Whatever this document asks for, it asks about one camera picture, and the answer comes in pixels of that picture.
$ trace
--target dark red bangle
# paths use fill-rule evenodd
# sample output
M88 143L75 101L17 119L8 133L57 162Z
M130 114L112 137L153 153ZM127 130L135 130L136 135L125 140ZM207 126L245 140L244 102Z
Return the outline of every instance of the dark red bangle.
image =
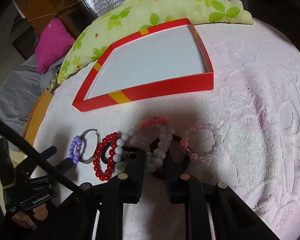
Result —
M115 155L115 152L114 152L114 148L112 147L113 146L112 144L115 143L117 141L117 139L119 139L119 135L116 132L107 135L106 137L104 137L102 139L102 142L99 143L98 148L95 151L94 160L93 160L93 165L94 165L93 169L96 172L96 177L99 178L101 181L109 180L112 175L112 172L114 171L115 162L112 159L112 156ZM101 157L103 148L109 142L112 142L111 143L112 149L109 151L110 157L108 158L107 168L106 168L105 172L103 173L101 171L101 167L100 167L100 157Z

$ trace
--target pink cushion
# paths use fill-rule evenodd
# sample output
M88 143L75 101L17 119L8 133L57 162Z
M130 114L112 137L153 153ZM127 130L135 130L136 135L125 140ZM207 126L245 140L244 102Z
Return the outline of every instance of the pink cushion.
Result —
M59 58L65 55L74 39L59 19L52 19L44 28L34 52L37 55L38 73L45 73Z

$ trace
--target pink beaded bracelet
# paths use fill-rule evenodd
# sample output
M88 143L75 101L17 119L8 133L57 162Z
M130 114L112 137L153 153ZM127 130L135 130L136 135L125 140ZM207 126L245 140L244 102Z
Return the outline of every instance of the pink beaded bracelet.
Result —
M214 151L212 154L206 154L205 156L199 156L194 151L189 148L189 135L190 133L194 133L200 130L209 130L214 134L214 138L216 140L216 146L214 147ZM195 123L194 126L190 126L189 130L186 131L185 136L179 143L179 147L184 151L185 155L189 155L191 161L197 161L200 163L209 163L211 160L216 160L218 158L218 153L224 147L224 143L222 141L222 136L220 135L220 129L215 127L212 123Z

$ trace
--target black cable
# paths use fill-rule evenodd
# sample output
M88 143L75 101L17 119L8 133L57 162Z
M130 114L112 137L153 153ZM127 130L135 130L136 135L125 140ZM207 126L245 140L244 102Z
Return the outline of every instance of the black cable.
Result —
M7 140L12 142L21 151L23 151L27 156L29 156L30 158L33 158L44 171L46 171L49 175L51 175L53 178L55 178L63 186L67 187L69 190L72 190L73 192L75 192L81 196L89 196L90 195L89 191L85 191L82 188L78 187L71 180L69 180L67 177L62 175L59 171L57 171L24 138L22 138L13 129L11 129L8 125L4 124L1 121L0 121L0 135L2 135Z

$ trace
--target white towel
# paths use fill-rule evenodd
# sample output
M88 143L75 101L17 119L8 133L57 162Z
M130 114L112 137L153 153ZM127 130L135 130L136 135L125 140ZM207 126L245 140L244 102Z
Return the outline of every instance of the white towel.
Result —
M71 104L93 64L55 92L40 126L35 148L58 148L56 163L67 157L77 134L97 128L101 136L127 131L152 116L172 119L175 134L195 122L220 127L225 150L210 166L191 164L202 182L226 182L282 240L300 234L300 53L279 31L254 25L197 25L215 72L212 91L133 101L81 113ZM211 150L209 133L193 145ZM41 175L39 169L35 176ZM93 165L79 163L68 175L76 184L98 184ZM70 191L61 186L61 201ZM145 177L138 205L124 209L124 240L184 239L182 205L171 205L164 183Z

